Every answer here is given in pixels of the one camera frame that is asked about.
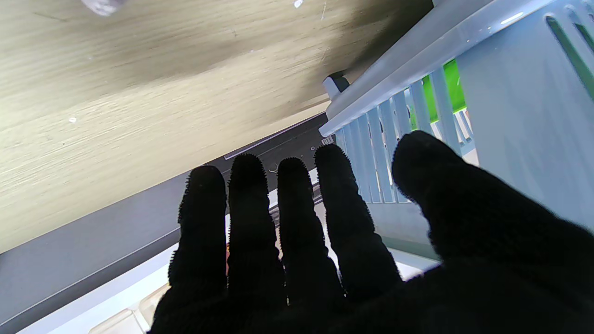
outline wood grain surface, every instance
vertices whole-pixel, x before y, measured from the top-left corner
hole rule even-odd
[[[431,1],[2,8],[0,253],[324,111]]]

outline green item inside basket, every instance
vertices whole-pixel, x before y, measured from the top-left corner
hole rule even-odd
[[[445,80],[447,82],[448,91],[450,92],[451,104],[454,107],[454,114],[466,109],[466,101],[464,100],[464,90],[462,89],[462,83],[460,82],[460,73],[458,72],[458,65],[456,60],[452,60],[444,65]],[[437,116],[437,107],[435,105],[435,99],[433,97],[433,88],[431,87],[431,80],[429,76],[423,78],[423,90],[425,91],[425,98],[427,99],[427,108],[429,109],[429,119],[431,123],[435,123],[439,120]],[[416,117],[414,107],[410,115],[410,122],[412,128],[417,129]]]

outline glove finger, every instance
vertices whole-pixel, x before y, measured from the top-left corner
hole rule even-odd
[[[179,206],[181,237],[169,266],[172,287],[189,282],[208,295],[226,289],[225,208],[225,181],[219,170],[194,169]]]
[[[284,272],[268,206],[262,163],[253,155],[238,156],[229,182],[229,293],[260,305],[250,307],[286,306]]]
[[[575,254],[594,251],[591,234],[422,131],[401,139],[392,173],[402,193],[420,205],[445,263],[466,258],[567,267]],[[563,252],[551,247],[558,244],[565,245]],[[576,267],[583,268],[582,262]]]
[[[289,302],[326,310],[344,292],[328,257],[312,195],[304,163],[297,158],[283,160],[279,166],[280,241]]]
[[[402,283],[390,252],[375,233],[367,206],[358,194],[349,159],[336,145],[315,154],[332,249],[347,297],[362,303]]]

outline green object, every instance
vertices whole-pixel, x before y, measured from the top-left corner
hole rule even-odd
[[[458,72],[458,65],[456,60],[452,60],[444,65],[445,80],[447,82],[448,91],[450,92],[451,104],[453,107],[453,113],[457,113],[466,109],[466,101],[464,100],[464,90],[462,89],[462,83],[460,82],[460,73]],[[423,78],[423,90],[425,92],[425,98],[427,100],[427,108],[429,109],[429,120],[431,123],[439,121],[437,115],[437,106],[435,105],[435,98],[433,97],[433,88],[431,86],[431,79],[429,76]],[[410,113],[410,124],[413,130],[417,129],[416,116],[413,106],[412,112]]]
[[[386,245],[386,247],[426,257],[431,260],[441,261],[439,255],[437,255],[435,250],[433,250],[433,247],[429,244],[421,244],[418,242],[389,238],[384,236],[381,236],[381,241],[384,243],[384,245]]]

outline black glove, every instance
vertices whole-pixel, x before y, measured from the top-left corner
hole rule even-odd
[[[327,257],[307,170],[279,166],[282,263],[260,161],[237,157],[229,184],[216,168],[192,171],[180,206],[182,236],[159,303],[160,333],[583,333],[594,328],[594,238],[464,163],[416,131],[394,154],[394,181],[420,205],[442,265],[402,282],[358,195],[346,156],[315,157]]]
[[[255,156],[238,156],[229,182],[229,280],[225,183],[216,168],[203,166],[188,178],[179,209],[181,239],[169,268],[171,288],[159,302],[152,334],[323,332],[402,284],[374,233],[344,153],[324,146],[315,161],[342,284],[328,258],[303,162],[291,158],[279,166],[281,262],[262,164]]]

